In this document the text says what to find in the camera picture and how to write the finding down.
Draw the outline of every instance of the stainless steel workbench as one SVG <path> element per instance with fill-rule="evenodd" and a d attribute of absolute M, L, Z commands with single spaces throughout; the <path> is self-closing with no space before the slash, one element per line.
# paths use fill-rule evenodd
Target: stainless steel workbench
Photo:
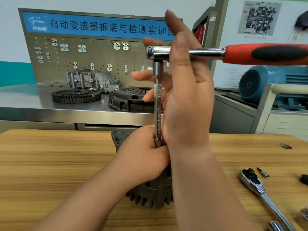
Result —
<path fill-rule="evenodd" d="M 51 93 L 68 89 L 59 84 L 31 84 L 0 88 L 0 120 L 143 126 L 154 123 L 154 114 L 118 112 L 102 100 L 82 104 L 52 102 Z"/>

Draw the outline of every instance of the red ratchet handle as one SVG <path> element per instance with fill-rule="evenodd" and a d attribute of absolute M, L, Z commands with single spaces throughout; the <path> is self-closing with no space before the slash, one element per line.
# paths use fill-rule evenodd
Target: red ratchet handle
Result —
<path fill-rule="evenodd" d="M 229 45 L 222 59 L 241 65 L 308 65 L 307 44 L 242 44 Z"/>

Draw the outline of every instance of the wooden table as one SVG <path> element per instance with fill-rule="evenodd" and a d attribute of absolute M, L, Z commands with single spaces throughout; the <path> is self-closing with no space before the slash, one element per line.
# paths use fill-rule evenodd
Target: wooden table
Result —
<path fill-rule="evenodd" d="M 237 178 L 242 168 L 260 167 L 268 195 L 293 225 L 308 205 L 308 142 L 284 135 L 211 134 L 210 140 L 233 189 L 264 227 L 271 217 L 259 198 Z M 277 145 L 285 143 L 293 149 Z M 10 130 L 0 135 L 0 230 L 28 230 L 90 178 L 115 154 L 110 132 Z M 150 210 L 123 198 L 105 230 L 177 230 L 173 204 Z"/>

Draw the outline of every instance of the black object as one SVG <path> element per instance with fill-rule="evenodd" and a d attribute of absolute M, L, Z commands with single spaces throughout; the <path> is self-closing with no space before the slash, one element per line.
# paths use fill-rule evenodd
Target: black object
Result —
<path fill-rule="evenodd" d="M 142 100 L 149 90 L 147 87 L 117 89 L 109 93 L 108 106 L 123 112 L 154 113 L 154 102 Z"/>
<path fill-rule="evenodd" d="M 251 52 L 252 58 L 271 62 L 299 60 L 307 56 L 306 49 L 292 45 L 265 46 Z"/>
<path fill-rule="evenodd" d="M 308 28 L 308 11 L 302 13 L 295 22 L 295 27 L 305 31 Z"/>
<path fill-rule="evenodd" d="M 258 180 L 258 176 L 254 173 L 254 170 L 252 168 L 249 169 L 243 169 L 243 174 L 250 179 L 253 183 L 260 185 L 261 182 Z"/>
<path fill-rule="evenodd" d="M 121 144 L 136 129 L 115 130 L 111 133 L 112 140 L 115 144 L 115 150 L 118 151 Z M 134 187 L 126 193 L 131 201 L 144 206 L 149 204 L 150 208 L 158 209 L 173 202 L 171 167 L 168 166 L 154 180 L 148 181 Z"/>
<path fill-rule="evenodd" d="M 308 175 L 307 174 L 302 174 L 301 177 L 299 178 L 300 182 L 304 183 L 305 185 L 308 186 Z"/>
<path fill-rule="evenodd" d="M 64 91 L 55 91 L 51 94 L 52 101 L 56 103 L 87 103 L 101 99 L 101 93 L 96 90 L 72 89 Z"/>

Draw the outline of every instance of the logo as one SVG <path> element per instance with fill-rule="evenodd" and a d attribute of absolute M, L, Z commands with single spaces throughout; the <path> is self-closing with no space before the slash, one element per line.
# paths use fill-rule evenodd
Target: logo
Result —
<path fill-rule="evenodd" d="M 41 19 L 41 17 L 31 17 L 29 18 L 29 22 L 34 25 L 34 23 L 45 24 L 45 21 Z"/>

